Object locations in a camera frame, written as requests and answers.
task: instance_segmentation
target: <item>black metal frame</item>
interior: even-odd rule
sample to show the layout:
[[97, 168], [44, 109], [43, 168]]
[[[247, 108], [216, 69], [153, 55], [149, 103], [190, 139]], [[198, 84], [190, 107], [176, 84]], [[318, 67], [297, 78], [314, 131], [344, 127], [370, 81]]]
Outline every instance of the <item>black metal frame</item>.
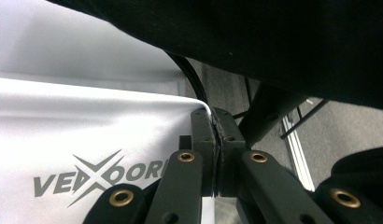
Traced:
[[[127, 184], [106, 190], [84, 223], [197, 224], [201, 220], [202, 197], [218, 194], [238, 199], [237, 210], [244, 223], [369, 223], [372, 220], [383, 223], [380, 207], [344, 185], [344, 181], [338, 184], [329, 179], [314, 194], [305, 190], [270, 154], [250, 150], [227, 111], [215, 108], [212, 120], [204, 109], [193, 111], [191, 126], [191, 137], [180, 137], [182, 149], [172, 154], [160, 181], [144, 190]], [[353, 176], [342, 174], [341, 179]], [[117, 199], [123, 203], [131, 198], [126, 205], [118, 206], [110, 198], [120, 189], [130, 190], [132, 195], [125, 193]], [[356, 195], [362, 204], [350, 208], [337, 203], [331, 197], [334, 189]]]

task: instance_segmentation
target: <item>black cloth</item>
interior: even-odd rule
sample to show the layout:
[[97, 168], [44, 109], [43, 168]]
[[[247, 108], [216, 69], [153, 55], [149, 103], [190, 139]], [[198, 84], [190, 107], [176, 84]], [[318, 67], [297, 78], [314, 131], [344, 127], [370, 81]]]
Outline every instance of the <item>black cloth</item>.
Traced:
[[383, 209], [383, 147], [357, 152], [337, 161], [332, 167], [331, 177], [319, 188], [325, 186], [346, 186], [357, 190]]
[[303, 95], [383, 108], [383, 0], [50, 1], [179, 56]]

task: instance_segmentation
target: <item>metal pole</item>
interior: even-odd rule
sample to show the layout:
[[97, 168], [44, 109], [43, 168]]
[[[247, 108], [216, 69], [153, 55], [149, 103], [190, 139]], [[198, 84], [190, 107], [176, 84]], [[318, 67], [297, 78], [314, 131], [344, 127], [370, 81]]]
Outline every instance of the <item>metal pole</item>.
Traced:
[[262, 140], [285, 115], [306, 99], [306, 96], [261, 84], [239, 124], [247, 143], [253, 146]]
[[328, 100], [322, 100], [321, 102], [319, 102], [319, 104], [316, 107], [314, 107], [312, 110], [310, 110], [310, 112], [308, 112], [308, 114], [306, 114], [302, 119], [300, 119], [299, 122], [297, 122], [295, 125], [293, 125], [293, 127], [291, 127], [287, 132], [282, 134], [281, 138], [285, 139], [286, 137], [288, 137], [288, 135], [290, 135], [290, 133], [292, 133], [300, 125], [305, 123], [309, 118], [311, 118], [313, 115], [315, 115], [315, 113], [317, 113], [321, 108], [323, 108], [328, 103], [329, 103]]

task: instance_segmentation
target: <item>gray floor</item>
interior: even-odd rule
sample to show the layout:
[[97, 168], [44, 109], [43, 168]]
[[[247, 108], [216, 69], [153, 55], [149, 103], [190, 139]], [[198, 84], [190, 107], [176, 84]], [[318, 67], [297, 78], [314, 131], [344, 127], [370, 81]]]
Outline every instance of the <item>gray floor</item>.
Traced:
[[[214, 67], [191, 60], [203, 85], [206, 88], [208, 103], [211, 106], [237, 114], [248, 109], [248, 97], [244, 78], [221, 71]], [[251, 82], [256, 90], [257, 81]], [[187, 96], [194, 97], [191, 86], [187, 85]], [[314, 104], [301, 105], [306, 114], [320, 99], [310, 99]], [[291, 159], [278, 124], [253, 149], [267, 151], [283, 166], [291, 169]], [[320, 112], [297, 130], [305, 158], [317, 186], [329, 177], [336, 161], [354, 152], [383, 146], [383, 111], [330, 102]], [[235, 199], [217, 198], [215, 208], [216, 222], [219, 224], [241, 223], [235, 210]]]

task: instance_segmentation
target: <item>white banner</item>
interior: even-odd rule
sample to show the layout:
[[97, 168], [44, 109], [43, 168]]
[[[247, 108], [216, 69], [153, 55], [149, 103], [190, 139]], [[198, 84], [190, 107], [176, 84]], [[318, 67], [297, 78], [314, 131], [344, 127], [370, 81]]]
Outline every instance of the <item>white banner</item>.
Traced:
[[45, 0], [0, 0], [0, 77], [184, 95], [162, 49]]
[[0, 78], [0, 223], [81, 223], [112, 185], [145, 188], [201, 107], [210, 113], [188, 98]]

